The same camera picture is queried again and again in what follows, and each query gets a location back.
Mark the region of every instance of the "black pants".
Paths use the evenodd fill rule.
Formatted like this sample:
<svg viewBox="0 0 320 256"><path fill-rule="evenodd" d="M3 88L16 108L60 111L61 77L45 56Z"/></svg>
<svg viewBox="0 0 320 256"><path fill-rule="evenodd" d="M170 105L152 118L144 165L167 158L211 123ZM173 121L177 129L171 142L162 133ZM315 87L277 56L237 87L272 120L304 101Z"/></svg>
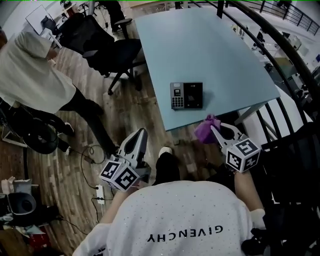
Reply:
<svg viewBox="0 0 320 256"><path fill-rule="evenodd" d="M156 176L153 186L161 183L180 181L178 160L174 155L168 152L160 155L156 162L155 168ZM219 183L235 193L235 176L223 168L224 165L221 166L221 169L217 174L208 178L207 181Z"/></svg>
<svg viewBox="0 0 320 256"><path fill-rule="evenodd" d="M99 4L108 10L112 30L117 30L119 26L115 25L115 23L125 19L121 5L118 1L99 1Z"/></svg>
<svg viewBox="0 0 320 256"><path fill-rule="evenodd" d="M108 136L104 125L102 124L99 116L96 114L97 109L95 107L98 106L95 105L97 105L95 102L86 99L85 96L78 89L76 89L76 92L70 102L64 105L60 110L77 112L87 122L94 136L96 137L96 140L103 148L105 153L111 155L115 153L116 146ZM65 123L56 115L36 110L36 116L42 119L44 122L49 121L48 123L52 125L59 133L71 135L69 127L65 125ZM65 152L68 146L69 145L65 141L59 139L59 149Z"/></svg>

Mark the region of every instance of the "keypad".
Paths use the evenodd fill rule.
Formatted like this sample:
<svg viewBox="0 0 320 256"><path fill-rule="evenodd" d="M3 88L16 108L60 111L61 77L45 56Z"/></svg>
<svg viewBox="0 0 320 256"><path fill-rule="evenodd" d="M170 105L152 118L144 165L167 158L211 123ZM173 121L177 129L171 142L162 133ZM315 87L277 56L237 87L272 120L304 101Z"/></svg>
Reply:
<svg viewBox="0 0 320 256"><path fill-rule="evenodd" d="M184 99L182 97L173 97L172 98L172 107L173 108L183 108Z"/></svg>

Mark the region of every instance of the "white t-shirt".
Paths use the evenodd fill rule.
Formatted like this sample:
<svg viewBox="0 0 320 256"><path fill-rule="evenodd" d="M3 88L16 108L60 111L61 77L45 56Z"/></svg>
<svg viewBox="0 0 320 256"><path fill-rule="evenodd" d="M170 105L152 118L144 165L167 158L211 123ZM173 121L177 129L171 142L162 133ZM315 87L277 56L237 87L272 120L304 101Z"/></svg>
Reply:
<svg viewBox="0 0 320 256"><path fill-rule="evenodd" d="M72 80L45 59L51 42L22 32L0 50L0 97L48 113L56 113L76 93Z"/></svg>
<svg viewBox="0 0 320 256"><path fill-rule="evenodd" d="M252 228L248 208L227 187L175 181L130 195L113 223L98 224L73 256L240 256Z"/></svg>

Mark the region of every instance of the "desk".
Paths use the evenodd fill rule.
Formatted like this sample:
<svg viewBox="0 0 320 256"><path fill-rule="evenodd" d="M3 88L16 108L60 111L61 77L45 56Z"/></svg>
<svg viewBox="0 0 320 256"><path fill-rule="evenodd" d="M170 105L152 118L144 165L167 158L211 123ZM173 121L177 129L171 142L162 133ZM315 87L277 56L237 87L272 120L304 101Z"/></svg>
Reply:
<svg viewBox="0 0 320 256"><path fill-rule="evenodd" d="M280 96L263 64L216 12L178 9L135 20L166 131L252 106L249 116ZM203 109L172 110L172 82L203 82Z"/></svg>

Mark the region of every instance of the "power strip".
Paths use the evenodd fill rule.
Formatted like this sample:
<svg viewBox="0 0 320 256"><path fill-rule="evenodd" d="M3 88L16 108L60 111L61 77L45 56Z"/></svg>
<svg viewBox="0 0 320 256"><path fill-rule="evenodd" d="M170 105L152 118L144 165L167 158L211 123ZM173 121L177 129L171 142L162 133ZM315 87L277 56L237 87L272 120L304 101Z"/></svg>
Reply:
<svg viewBox="0 0 320 256"><path fill-rule="evenodd" d="M97 188L96 197L97 198L105 198L104 187L102 185L97 185L95 187ZM97 200L97 201L98 201L98 204L100 204L100 205L104 205L105 204L105 200Z"/></svg>

